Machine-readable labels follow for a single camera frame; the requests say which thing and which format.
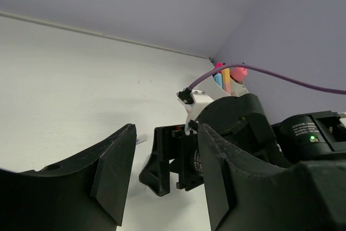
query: white table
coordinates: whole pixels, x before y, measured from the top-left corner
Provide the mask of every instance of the white table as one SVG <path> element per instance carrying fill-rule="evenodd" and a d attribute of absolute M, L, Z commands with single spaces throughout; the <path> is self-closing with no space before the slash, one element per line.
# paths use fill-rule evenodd
<path fill-rule="evenodd" d="M 126 123 L 137 146 L 123 226 L 210 230 L 204 187 L 155 196 L 138 175 L 154 127 L 181 124 L 176 93 L 212 68 L 208 60 L 0 17 L 0 167 L 40 170 Z"/>

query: orange marker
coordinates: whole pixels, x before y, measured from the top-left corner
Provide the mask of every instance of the orange marker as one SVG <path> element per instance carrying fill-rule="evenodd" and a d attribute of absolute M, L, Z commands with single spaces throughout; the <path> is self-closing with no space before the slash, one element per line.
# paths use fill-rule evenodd
<path fill-rule="evenodd" d="M 221 71 L 222 75 L 222 87 L 229 95 L 231 95 L 231 77 L 229 68 Z"/>

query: gray wall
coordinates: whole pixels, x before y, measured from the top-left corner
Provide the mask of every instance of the gray wall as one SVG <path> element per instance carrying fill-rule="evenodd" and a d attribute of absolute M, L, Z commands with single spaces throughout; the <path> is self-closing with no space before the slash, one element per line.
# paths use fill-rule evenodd
<path fill-rule="evenodd" d="M 0 11 L 214 56 L 255 0 L 0 0 Z"/>
<path fill-rule="evenodd" d="M 216 57 L 346 89 L 346 0 L 258 0 Z M 345 96 L 252 71 L 245 83 L 272 123 L 298 113 L 346 111 Z"/>

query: wire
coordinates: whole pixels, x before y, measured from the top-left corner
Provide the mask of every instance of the wire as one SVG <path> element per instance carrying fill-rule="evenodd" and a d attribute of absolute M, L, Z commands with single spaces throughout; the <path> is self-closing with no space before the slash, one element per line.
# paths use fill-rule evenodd
<path fill-rule="evenodd" d="M 258 71 L 258 72 L 261 72 L 261 73 L 264 73 L 264 74 L 267 74 L 267 75 L 270 75 L 270 76 L 273 76 L 273 77 L 276 77 L 276 78 L 280 78 L 280 79 L 282 79 L 284 81 L 288 81 L 288 82 L 291 82 L 293 84 L 297 84 L 297 85 L 303 86 L 303 87 L 308 88 L 308 89 L 314 89 L 314 90 L 321 91 L 321 92 L 326 92 L 326 93 L 346 95 L 346 90 L 329 89 L 329 88 L 319 87 L 319 86 L 316 86 L 316 85 L 312 85 L 312 84 L 309 84 L 309 83 L 298 81 L 298 80 L 295 80 L 293 78 L 289 78 L 289 77 L 280 75 L 278 73 L 275 73 L 275 72 L 272 72 L 272 71 L 269 71 L 269 70 L 264 70 L 264 69 L 258 68 L 256 66 L 247 65 L 247 64 L 231 64 L 231 65 L 225 64 L 225 65 L 222 65 L 222 66 L 220 66 L 218 68 L 215 68 L 215 69 L 213 69 L 211 71 L 208 71 L 206 74 L 204 74 L 201 77 L 199 77 L 197 80 L 195 80 L 194 82 L 192 82 L 188 86 L 188 89 L 189 90 L 193 90 L 193 88 L 195 86 L 197 86 L 198 84 L 200 84 L 202 81 L 204 81 L 208 77 L 212 76 L 213 74 L 216 74 L 220 70 L 227 69 L 227 68 L 234 68 L 234 67 L 240 67 L 240 68 L 246 68 L 246 69 L 249 69 L 249 70 Z"/>

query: pink object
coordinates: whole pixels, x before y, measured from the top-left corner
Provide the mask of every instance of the pink object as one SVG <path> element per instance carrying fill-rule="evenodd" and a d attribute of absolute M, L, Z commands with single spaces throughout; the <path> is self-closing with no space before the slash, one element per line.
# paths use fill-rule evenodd
<path fill-rule="evenodd" d="M 223 64 L 221 63 L 221 62 L 218 62 L 216 65 L 215 65 L 215 67 L 214 67 L 214 69 L 215 68 L 218 68 L 218 67 L 221 67 Z"/>
<path fill-rule="evenodd" d="M 246 70 L 246 68 L 235 67 L 231 71 L 231 77 L 233 78 L 233 80 L 237 82 L 243 81 L 247 75 L 248 75 L 248 71 Z"/>

